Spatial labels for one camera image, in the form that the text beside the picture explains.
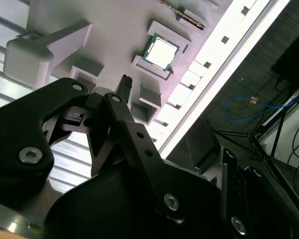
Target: metal screw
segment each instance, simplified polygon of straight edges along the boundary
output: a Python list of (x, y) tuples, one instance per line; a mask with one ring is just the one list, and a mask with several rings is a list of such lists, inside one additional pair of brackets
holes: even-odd
[(28, 226), (28, 228), (33, 231), (34, 233), (40, 233), (42, 232), (42, 228), (40, 228), (39, 226), (37, 226), (34, 223), (27, 223), (26, 224)]
[(235, 156), (232, 155), (230, 151), (226, 150), (226, 153), (227, 153), (227, 155), (228, 155), (229, 157), (231, 157), (231, 158), (235, 158)]
[(241, 220), (239, 220), (237, 217), (232, 217), (231, 223), (233, 227), (239, 232), (239, 234), (246, 235), (246, 228)]
[(121, 99), (118, 98), (117, 96), (112, 96), (112, 99), (113, 99), (113, 101), (121, 102)]
[(42, 156), (43, 154), (40, 149), (34, 147), (26, 147), (19, 153), (19, 159), (21, 160), (21, 162), (27, 164), (38, 163), (41, 160)]
[(177, 198), (170, 193), (165, 194), (164, 202), (165, 202), (166, 206), (169, 209), (171, 209), (172, 211), (177, 211), (177, 209), (179, 208), (179, 203), (178, 203)]
[(77, 84), (73, 84), (72, 87), (73, 87), (75, 90), (77, 90), (77, 91), (81, 91), (81, 90), (83, 90), (83, 88), (82, 88), (81, 86), (77, 85)]
[(255, 173), (258, 177), (261, 177), (261, 173), (258, 172), (258, 170), (254, 169), (253, 171), (254, 171), (254, 173)]

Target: blue cable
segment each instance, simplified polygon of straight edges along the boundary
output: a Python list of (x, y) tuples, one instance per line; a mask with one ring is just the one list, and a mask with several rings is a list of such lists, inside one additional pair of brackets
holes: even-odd
[[(231, 117), (229, 117), (228, 114), (227, 114), (226, 107), (227, 107), (227, 104), (228, 104), (230, 101), (235, 100), (235, 99), (251, 100), (252, 98), (251, 98), (250, 96), (235, 96), (235, 97), (231, 97), (231, 98), (227, 99), (227, 101), (226, 101), (225, 104), (224, 104), (223, 111), (224, 111), (224, 115), (225, 115), (225, 117), (226, 117), (228, 120), (231, 120), (231, 121), (238, 121), (238, 122), (240, 121), (240, 122), (242, 122), (242, 121), (249, 120), (249, 119), (255, 118), (255, 117), (257, 117), (257, 116), (260, 116), (260, 115), (262, 115), (262, 114), (264, 113), (264, 112), (259, 112), (259, 113), (256, 113), (256, 114), (252, 115), (252, 116), (248, 116), (248, 117), (241, 118), (241, 119), (234, 119), (234, 118), (231, 118)], [(266, 104), (266, 103), (264, 103), (264, 102), (262, 102), (262, 101), (257, 101), (257, 104), (260, 104), (260, 105), (263, 105), (263, 106), (266, 106), (266, 107), (269, 108), (269, 109), (265, 110), (265, 112), (270, 111), (270, 110), (274, 110), (274, 109), (281, 109), (281, 108), (289, 107), (289, 106), (291, 106), (291, 105), (293, 105), (293, 104), (295, 104), (295, 103), (296, 103), (296, 102), (295, 102), (294, 100), (292, 100), (292, 101), (290, 101), (290, 102), (289, 102), (287, 105), (285, 105), (285, 106), (284, 106), (284, 105), (272, 106), (272, 105), (268, 105), (268, 104)]]

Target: metal stand leg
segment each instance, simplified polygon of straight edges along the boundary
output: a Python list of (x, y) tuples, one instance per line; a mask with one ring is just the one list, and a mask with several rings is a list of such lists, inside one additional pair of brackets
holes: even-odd
[(280, 137), (281, 130), (283, 128), (284, 121), (285, 121), (286, 112), (287, 112), (287, 110), (286, 110), (286, 108), (284, 108), (282, 110), (282, 116), (281, 116), (281, 119), (280, 119), (280, 122), (279, 122), (279, 126), (278, 126), (277, 134), (276, 134), (276, 137), (275, 137), (274, 145), (273, 145), (273, 148), (271, 150), (271, 154), (270, 154), (271, 157), (275, 156), (275, 152), (276, 152), (277, 145), (278, 145), (278, 140), (279, 140), (279, 137)]
[(277, 178), (277, 180), (279, 181), (279, 183), (281, 184), (283, 189), (287, 192), (287, 194), (291, 198), (292, 202), (294, 203), (294, 205), (297, 207), (297, 209), (299, 211), (299, 197), (298, 197), (297, 193), (294, 191), (294, 189), (288, 183), (288, 181), (286, 180), (286, 178), (284, 177), (282, 172), (279, 170), (277, 165), (271, 159), (269, 159), (266, 162), (266, 164), (271, 169), (271, 171), (273, 172), (273, 174), (275, 175), (275, 177)]
[(221, 131), (216, 131), (216, 130), (214, 130), (214, 133), (217, 134), (217, 135), (219, 135), (219, 136), (221, 136), (221, 137), (224, 138), (225, 140), (228, 140), (229, 142), (233, 143), (234, 145), (240, 147), (241, 149), (243, 149), (243, 150), (245, 150), (245, 151), (247, 151), (247, 152), (249, 152), (249, 153), (251, 153), (251, 154), (257, 155), (254, 151), (252, 151), (252, 150), (250, 150), (249, 148), (243, 146), (242, 144), (236, 142), (235, 140), (233, 140), (233, 139), (227, 137), (225, 134), (221, 133)]

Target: black tripod stand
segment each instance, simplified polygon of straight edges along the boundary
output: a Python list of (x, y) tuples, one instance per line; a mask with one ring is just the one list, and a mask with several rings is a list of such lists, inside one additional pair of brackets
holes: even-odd
[[(281, 112), (279, 112), (279, 114), (277, 114), (268, 124), (266, 124), (265, 126), (259, 127), (258, 129), (254, 130), (252, 133), (241, 133), (241, 132), (222, 131), (222, 130), (218, 131), (218, 130), (215, 130), (215, 129), (213, 131), (214, 131), (215, 134), (221, 136), (222, 138), (224, 138), (227, 141), (233, 143), (234, 145), (240, 147), (241, 149), (243, 149), (243, 150), (245, 150), (245, 151), (247, 151), (247, 152), (249, 152), (249, 153), (251, 153), (251, 154), (253, 154), (257, 157), (262, 157), (262, 161), (266, 164), (268, 169), (276, 177), (278, 183), (287, 192), (290, 199), (292, 200), (292, 202), (294, 203), (294, 205), (296, 206), (296, 208), (299, 211), (299, 196), (294, 191), (292, 186), (289, 184), (289, 182), (284, 177), (283, 173), (280, 171), (280, 169), (278, 168), (278, 166), (274, 162), (274, 160), (275, 160), (274, 155), (275, 155), (275, 152), (276, 152), (276, 149), (277, 149), (277, 145), (278, 145), (279, 137), (280, 137), (280, 134), (281, 134), (281, 130), (283, 128), (283, 124), (284, 124), (284, 121), (285, 121), (285, 116), (286, 116), (287, 110), (290, 107), (283, 108), (283, 110)], [(258, 138), (267, 129), (269, 129), (272, 125), (274, 125), (278, 120), (280, 120), (280, 121), (279, 121), (279, 125), (278, 125), (277, 134), (276, 134), (276, 137), (275, 137), (275, 141), (274, 141), (271, 153), (270, 153), (270, 155), (268, 155), (264, 151), (262, 146), (259, 144)], [(257, 151), (252, 151), (249, 148), (247, 148), (247, 147), (243, 146), (242, 144), (238, 143), (237, 141), (233, 140), (232, 138), (230, 138), (230, 136), (246, 138), (251, 145), (253, 145), (253, 144), (255, 145), (256, 149), (259, 152), (259, 154), (257, 153)]]

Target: small metal part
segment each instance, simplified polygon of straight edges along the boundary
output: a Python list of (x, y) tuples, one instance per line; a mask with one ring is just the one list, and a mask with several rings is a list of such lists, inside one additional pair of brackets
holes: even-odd
[(112, 100), (116, 102), (121, 102), (121, 99), (117, 96), (112, 96)]
[(77, 85), (77, 84), (73, 84), (72, 87), (77, 90), (77, 91), (81, 91), (83, 90), (83, 88), (80, 86), (80, 85)]
[(38, 163), (43, 154), (40, 149), (34, 147), (26, 147), (19, 153), (19, 159), (22, 163), (36, 164)]
[(34, 223), (27, 223), (26, 224), (28, 226), (28, 228), (33, 231), (34, 233), (40, 233), (42, 232), (42, 228), (37, 226), (36, 224)]
[(260, 173), (257, 169), (254, 169), (253, 171), (254, 171), (254, 173), (255, 173), (258, 177), (261, 177), (261, 176), (262, 176), (261, 173)]
[(165, 5), (166, 7), (171, 9), (172, 11), (176, 12), (178, 15), (180, 15), (181, 17), (183, 17), (184, 19), (186, 19), (187, 21), (189, 21), (193, 25), (197, 26), (199, 29), (204, 30), (205, 26), (200, 24), (198, 21), (194, 20), (193, 18), (191, 18), (191, 17), (187, 16), (186, 14), (182, 13), (181, 11), (177, 10), (172, 5), (169, 5), (169, 4), (165, 3), (163, 0), (157, 0), (157, 1), (159, 3)]
[(233, 227), (239, 232), (240, 235), (246, 235), (246, 228), (244, 224), (237, 217), (233, 216), (231, 218), (231, 223)]
[(235, 158), (235, 156), (234, 156), (229, 150), (227, 150), (227, 149), (226, 149), (226, 153), (227, 153), (227, 155), (228, 155), (229, 157), (231, 157), (231, 158)]
[(172, 211), (177, 211), (177, 209), (179, 208), (179, 203), (178, 203), (177, 198), (170, 193), (165, 194), (164, 202), (165, 202), (166, 206), (169, 209), (171, 209)]

